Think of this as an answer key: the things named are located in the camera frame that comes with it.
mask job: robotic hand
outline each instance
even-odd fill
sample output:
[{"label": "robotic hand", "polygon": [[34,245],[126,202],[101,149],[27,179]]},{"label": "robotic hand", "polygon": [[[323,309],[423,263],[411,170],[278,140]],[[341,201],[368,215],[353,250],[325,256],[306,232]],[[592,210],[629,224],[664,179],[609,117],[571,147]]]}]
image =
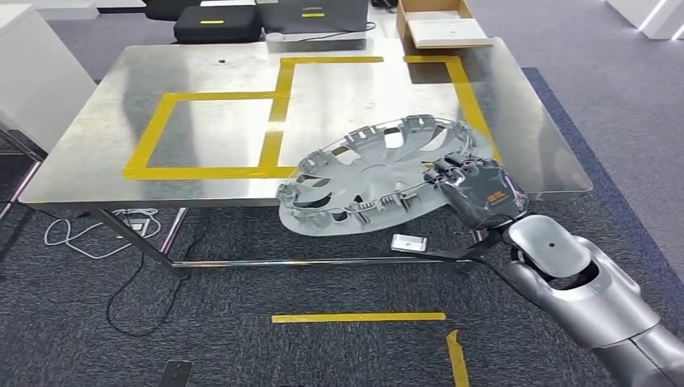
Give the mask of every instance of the robotic hand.
[{"label": "robotic hand", "polygon": [[590,349],[621,385],[684,387],[684,344],[641,299],[639,285],[589,240],[529,214],[527,195],[495,160],[453,153],[424,178],[462,223],[488,236],[464,251],[419,254],[476,260],[496,243],[510,245],[515,290]]}]

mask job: gray device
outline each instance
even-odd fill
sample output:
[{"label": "gray device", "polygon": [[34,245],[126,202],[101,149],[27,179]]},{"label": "gray device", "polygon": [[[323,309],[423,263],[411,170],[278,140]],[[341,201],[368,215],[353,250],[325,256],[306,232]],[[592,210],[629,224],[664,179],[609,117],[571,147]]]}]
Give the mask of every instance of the gray device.
[{"label": "gray device", "polygon": [[359,32],[366,30],[367,0],[256,0],[267,33]]}]

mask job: wire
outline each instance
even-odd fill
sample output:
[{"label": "wire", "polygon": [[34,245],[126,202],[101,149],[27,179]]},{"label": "wire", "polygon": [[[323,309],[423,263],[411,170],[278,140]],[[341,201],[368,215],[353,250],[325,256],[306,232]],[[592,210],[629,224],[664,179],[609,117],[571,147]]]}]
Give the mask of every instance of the wire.
[{"label": "wire", "polygon": [[377,27],[377,24],[376,24],[375,22],[367,22],[367,23],[366,23],[366,29],[361,30],[361,31],[343,31],[343,32],[337,32],[337,33],[331,34],[331,35],[315,36],[315,37],[313,37],[313,38],[306,38],[306,39],[302,39],[302,40],[295,40],[295,42],[307,42],[307,41],[309,41],[309,40],[327,39],[327,38],[332,38],[333,36],[340,36],[340,35],[352,34],[352,33],[354,33],[354,32],[368,32],[368,31],[371,31],[371,30],[375,29],[375,27]]},{"label": "wire", "polygon": [[33,211],[36,211],[36,212],[40,212],[41,214],[47,215],[47,216],[49,216],[50,218],[53,218],[53,219],[76,220],[76,219],[79,219],[79,218],[85,218],[85,217],[87,217],[87,216],[90,216],[90,212],[85,211],[85,212],[81,212],[80,214],[78,214],[78,215],[76,215],[76,216],[74,216],[74,217],[72,217],[72,218],[61,218],[61,217],[56,216],[56,215],[54,215],[54,214],[50,214],[49,212],[45,212],[45,211],[43,211],[43,210],[38,210],[38,209],[33,208],[33,207],[31,207],[31,206],[27,206],[26,204],[23,204],[23,203],[21,203],[21,202],[11,202],[11,201],[9,201],[9,200],[2,200],[2,201],[0,201],[0,204],[11,204],[11,205],[15,205],[15,204],[16,204],[16,205],[18,205],[18,206],[21,206],[21,207],[24,207],[24,208],[28,208],[29,210],[33,210]]},{"label": "wire", "polygon": [[114,292],[114,294],[111,295],[109,298],[109,301],[107,302],[107,308],[106,308],[106,320],[107,323],[110,325],[110,327],[114,328],[115,331],[122,335],[130,336],[130,337],[145,337],[149,336],[152,333],[154,333],[156,330],[158,330],[164,323],[166,323],[166,319],[168,318],[169,314],[171,313],[171,309],[173,309],[173,306],[176,304],[176,299],[178,296],[178,292],[181,290],[181,285],[183,285],[183,282],[190,278],[190,275],[188,277],[182,278],[178,280],[178,283],[176,285],[176,288],[173,290],[173,295],[171,296],[171,302],[169,303],[169,307],[166,308],[166,311],[164,314],[161,316],[159,322],[154,327],[151,327],[147,329],[146,331],[141,331],[141,332],[132,332],[132,331],[126,331],[123,328],[117,327],[116,324],[114,324],[114,321],[111,318],[111,306],[114,303],[114,300],[119,296],[137,277],[138,274],[142,271],[143,267],[145,266],[145,254],[141,253],[140,254],[140,264],[138,265],[138,269],[133,273],[132,276],[130,276],[124,283],[119,287],[119,289]]},{"label": "wire", "polygon": [[382,0],[382,2],[385,3],[385,10],[387,11],[388,14],[396,14],[397,11],[394,10],[394,7],[388,2],[387,0]]},{"label": "wire", "polygon": [[[126,215],[126,218],[127,218],[127,219],[128,219],[128,215],[129,215],[129,214],[142,214],[142,215],[148,216],[148,217],[150,218],[150,220],[151,220],[153,223],[156,224],[156,230],[155,230],[154,232],[150,233],[150,234],[147,234],[147,235],[144,237],[145,239],[148,239],[148,238],[152,238],[154,235],[157,235],[157,234],[159,233],[159,231],[161,231],[161,223],[160,223],[158,220],[156,220],[156,218],[154,217],[154,215],[157,214],[158,212],[159,212],[159,211],[156,210],[156,209],[154,209],[154,208],[139,208],[139,209],[130,209],[130,210],[116,210],[116,211],[114,211],[114,215],[121,215],[121,214],[123,214],[123,215]],[[80,252],[81,254],[83,254],[84,256],[89,257],[89,258],[92,259],[92,260],[101,260],[101,259],[103,259],[103,258],[107,258],[107,257],[113,256],[114,254],[116,254],[116,253],[118,253],[118,252],[121,252],[121,251],[123,251],[123,250],[129,248],[129,247],[132,245],[132,243],[128,243],[128,244],[123,245],[123,246],[120,247],[120,248],[117,248],[117,249],[114,250],[113,252],[108,252],[107,254],[102,255],[102,256],[94,256],[94,255],[92,255],[92,254],[86,252],[85,250],[83,250],[83,249],[81,249],[81,248],[79,248],[79,247],[77,247],[77,246],[74,246],[71,242],[74,241],[74,240],[76,240],[76,239],[78,239],[78,238],[80,238],[81,236],[83,236],[83,235],[84,235],[85,233],[87,233],[88,231],[91,231],[91,230],[93,230],[93,229],[95,229],[95,228],[97,228],[97,227],[100,227],[103,223],[94,224],[93,226],[90,226],[90,227],[86,228],[85,230],[79,232],[79,233],[76,234],[76,235],[71,235],[71,233],[72,233],[72,226],[71,226],[70,220],[72,220],[72,219],[57,218],[56,221],[52,222],[52,224],[50,224],[50,226],[48,226],[48,229],[45,230],[45,234],[43,235],[43,241],[45,242],[45,245],[46,245],[46,246],[58,246],[58,245],[64,244],[64,245],[66,245],[67,247],[71,248],[72,250],[75,250],[75,251],[77,251],[77,252]],[[50,232],[52,231],[52,228],[53,228],[54,226],[56,226],[57,224],[59,224],[59,223],[65,223],[65,224],[66,224],[66,235],[65,235],[65,237],[64,237],[62,240],[58,240],[58,241],[56,241],[56,242],[50,242],[50,241],[48,240],[48,237],[49,237],[49,235],[50,235]]]}]

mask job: yellow tape line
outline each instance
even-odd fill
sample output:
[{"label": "yellow tape line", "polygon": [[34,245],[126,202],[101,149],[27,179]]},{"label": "yellow tape line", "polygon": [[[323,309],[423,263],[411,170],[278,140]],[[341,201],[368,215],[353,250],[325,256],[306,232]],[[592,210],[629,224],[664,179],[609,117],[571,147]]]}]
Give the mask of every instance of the yellow tape line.
[{"label": "yellow tape line", "polygon": [[267,131],[264,134],[264,143],[261,145],[259,166],[263,168],[277,166],[282,146],[282,131]]},{"label": "yellow tape line", "polygon": [[[281,58],[280,70],[276,80],[276,90],[273,93],[273,104],[269,114],[271,123],[284,122],[287,117],[287,109],[290,106],[290,95],[292,94],[292,84],[294,82],[295,65],[315,64],[315,63],[379,63],[382,62],[381,56],[310,56],[299,58]],[[259,166],[270,168],[277,166],[278,158],[282,147],[282,131],[268,131],[264,136],[264,143],[261,145],[261,156]]]},{"label": "yellow tape line", "polygon": [[217,93],[166,93],[175,102],[181,101],[232,101],[244,99],[271,99],[275,98],[273,91],[240,91],[240,92],[217,92]]},{"label": "yellow tape line", "polygon": [[157,104],[143,135],[140,137],[136,149],[133,150],[131,159],[126,164],[127,169],[143,169],[147,167],[161,132],[164,131],[166,121],[171,116],[175,102],[175,98],[170,94],[163,94],[161,96],[161,100]]},{"label": "yellow tape line", "polygon": [[294,79],[294,63],[285,62],[281,60],[280,70],[276,80],[276,91],[273,97],[273,105],[271,105],[271,114],[269,121],[272,123],[281,123],[285,121],[287,116],[287,106],[290,104],[290,91],[292,90],[292,82]]},{"label": "yellow tape line", "polygon": [[492,147],[492,154],[495,160],[501,161],[501,155],[496,148],[494,139],[491,136],[490,129],[487,127],[485,117],[482,115],[478,100],[475,98],[473,89],[470,88],[470,82],[465,75],[465,70],[461,64],[461,59],[458,56],[405,56],[404,60],[407,63],[444,63],[451,78],[458,102],[461,104],[463,110],[463,117],[465,121],[476,131],[482,133],[487,138],[487,142]]},{"label": "yellow tape line", "polygon": [[447,335],[447,348],[449,359],[451,360],[451,370],[453,373],[454,387],[469,387],[468,370],[465,367],[465,357],[463,347],[456,341],[458,331],[453,331]]},{"label": "yellow tape line", "polygon": [[379,63],[381,56],[312,56],[281,58],[275,91],[231,92],[231,93],[167,93],[161,96],[136,149],[131,155],[123,175],[134,180],[206,180],[206,179],[250,179],[286,178],[295,167],[278,167],[282,146],[282,131],[267,131],[261,148],[258,167],[204,168],[204,167],[161,167],[148,168],[154,148],[164,131],[173,107],[180,101],[223,101],[246,99],[273,99],[269,114],[270,122],[284,122],[290,104],[294,81],[294,67],[302,64],[325,63]]},{"label": "yellow tape line", "polygon": [[132,180],[285,179],[295,170],[295,167],[151,167],[124,168],[123,176]]},{"label": "yellow tape line", "polygon": [[437,321],[445,320],[444,313],[342,313],[342,314],[284,314],[271,316],[279,323],[349,323],[371,321]]}]

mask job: black cable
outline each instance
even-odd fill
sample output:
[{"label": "black cable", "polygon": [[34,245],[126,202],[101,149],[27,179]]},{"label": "black cable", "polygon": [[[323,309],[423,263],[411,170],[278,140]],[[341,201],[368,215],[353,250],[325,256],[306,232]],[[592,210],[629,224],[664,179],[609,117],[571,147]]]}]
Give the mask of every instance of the black cable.
[{"label": "black cable", "polygon": [[21,207],[24,207],[24,208],[28,208],[29,210],[33,210],[33,211],[36,211],[36,212],[40,212],[41,214],[47,215],[47,216],[49,216],[50,218],[57,219],[57,220],[76,220],[76,219],[79,219],[79,218],[85,218],[85,217],[87,217],[87,216],[90,216],[90,212],[84,211],[84,212],[81,212],[80,214],[78,214],[78,215],[76,215],[76,216],[74,216],[74,217],[72,217],[72,218],[61,218],[61,217],[59,217],[59,216],[57,216],[57,215],[50,214],[49,212],[45,212],[45,211],[43,211],[43,210],[38,210],[38,209],[33,208],[33,207],[31,207],[31,206],[27,206],[26,204],[23,204],[23,203],[21,203],[21,202],[11,202],[11,201],[9,201],[9,200],[1,200],[1,201],[0,201],[0,205],[3,205],[3,204],[11,204],[11,205],[16,204],[16,205],[18,205],[18,206],[21,206]]},{"label": "black cable", "polygon": [[347,35],[347,34],[352,34],[352,33],[354,33],[354,32],[368,32],[368,31],[371,31],[371,30],[375,29],[375,27],[377,27],[377,24],[376,24],[375,22],[367,22],[367,23],[366,23],[366,26],[368,26],[368,25],[370,25],[370,27],[366,27],[366,29],[361,30],[361,31],[343,31],[343,32],[337,32],[337,33],[331,34],[331,35],[316,36],[316,37],[313,37],[313,38],[306,38],[306,39],[302,39],[302,40],[295,40],[295,42],[307,42],[307,41],[309,41],[309,40],[317,40],[317,39],[332,38],[333,36]]},{"label": "black cable", "polygon": [[121,285],[121,287],[111,295],[109,298],[109,302],[107,303],[107,308],[106,308],[106,320],[109,325],[114,328],[118,333],[121,333],[126,336],[130,337],[145,337],[149,336],[152,333],[154,333],[157,329],[159,329],[164,323],[166,323],[166,319],[168,318],[169,314],[171,313],[171,309],[173,309],[173,305],[176,304],[176,298],[178,296],[178,291],[181,290],[181,285],[185,280],[187,280],[190,276],[182,278],[181,280],[178,281],[178,284],[176,285],[176,289],[173,290],[173,296],[171,297],[171,302],[169,303],[169,307],[166,309],[164,314],[161,316],[159,322],[152,328],[147,329],[146,331],[141,331],[141,332],[131,332],[131,331],[125,331],[122,328],[117,327],[114,322],[111,319],[111,306],[114,303],[114,300],[116,299],[117,296],[119,296],[137,277],[138,274],[140,274],[140,271],[142,271],[143,267],[145,265],[145,254],[142,253],[140,254],[140,265],[138,266],[138,269],[136,270],[135,273],[133,273],[132,276],[130,276],[124,283]]},{"label": "black cable", "polygon": [[385,3],[385,11],[387,11],[388,14],[396,14],[397,13],[397,11],[394,10],[394,8],[390,4],[390,2],[388,2],[387,0],[382,0],[382,2]]}]

